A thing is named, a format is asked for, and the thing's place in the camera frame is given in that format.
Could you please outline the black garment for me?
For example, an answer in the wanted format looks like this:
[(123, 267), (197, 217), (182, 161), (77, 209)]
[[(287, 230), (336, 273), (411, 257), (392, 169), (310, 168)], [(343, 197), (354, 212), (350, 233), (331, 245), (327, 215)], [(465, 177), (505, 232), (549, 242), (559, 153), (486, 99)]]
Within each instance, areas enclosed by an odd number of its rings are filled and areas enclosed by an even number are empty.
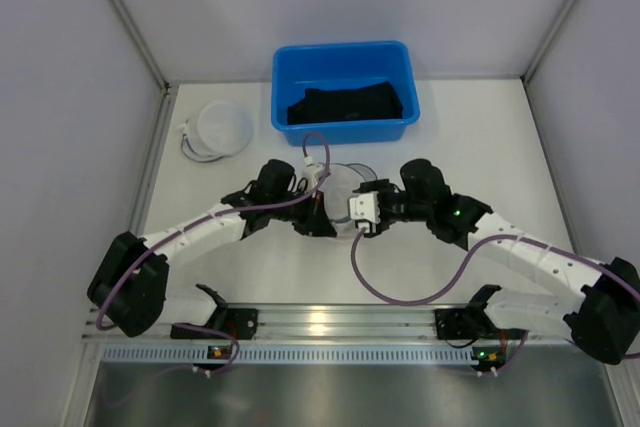
[(403, 105), (389, 82), (355, 89), (307, 88), (286, 110), (289, 125), (401, 119)]

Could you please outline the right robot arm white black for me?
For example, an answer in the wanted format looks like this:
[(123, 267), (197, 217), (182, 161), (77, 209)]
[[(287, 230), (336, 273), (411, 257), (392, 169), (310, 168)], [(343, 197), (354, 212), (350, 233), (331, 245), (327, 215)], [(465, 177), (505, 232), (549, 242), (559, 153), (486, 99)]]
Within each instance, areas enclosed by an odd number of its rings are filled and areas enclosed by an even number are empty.
[(444, 296), (483, 256), (543, 291), (482, 285), (463, 309), (476, 336), (516, 329), (568, 340), (609, 365), (638, 358), (632, 345), (639, 335), (639, 273), (632, 263), (620, 257), (599, 261), (530, 236), (488, 204), (453, 192), (426, 159), (405, 163), (400, 175), (401, 185), (381, 179), (360, 187), (350, 210), (361, 235), (375, 237), (395, 223), (421, 223), (465, 253), (453, 278), (417, 304)]

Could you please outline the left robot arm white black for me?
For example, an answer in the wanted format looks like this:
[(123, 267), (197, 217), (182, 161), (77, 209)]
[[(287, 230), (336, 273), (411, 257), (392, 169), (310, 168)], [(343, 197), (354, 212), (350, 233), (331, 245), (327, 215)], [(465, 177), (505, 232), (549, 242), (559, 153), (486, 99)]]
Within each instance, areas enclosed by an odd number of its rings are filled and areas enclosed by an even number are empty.
[(217, 335), (227, 323), (223, 297), (203, 283), (173, 291), (171, 275), (273, 220), (291, 224), (303, 236), (336, 236), (321, 190), (329, 174), (328, 164), (311, 158), (300, 175), (290, 164), (271, 159), (245, 188), (189, 221), (155, 234), (116, 236), (87, 289), (98, 310), (97, 329), (137, 337), (166, 323), (175, 338)]

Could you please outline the white mesh laundry bag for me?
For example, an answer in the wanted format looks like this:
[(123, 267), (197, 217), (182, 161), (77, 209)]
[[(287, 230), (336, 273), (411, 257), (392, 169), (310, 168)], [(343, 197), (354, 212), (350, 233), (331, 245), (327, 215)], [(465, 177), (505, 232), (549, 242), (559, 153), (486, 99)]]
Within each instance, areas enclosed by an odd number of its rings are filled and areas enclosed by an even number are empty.
[(197, 163), (212, 163), (235, 156), (253, 136), (247, 110), (228, 100), (214, 100), (191, 115), (181, 126), (182, 153)]
[(323, 183), (324, 207), (338, 238), (349, 238), (356, 232), (349, 216), (349, 199), (364, 182), (378, 179), (377, 173), (362, 163), (331, 163), (330, 175)]

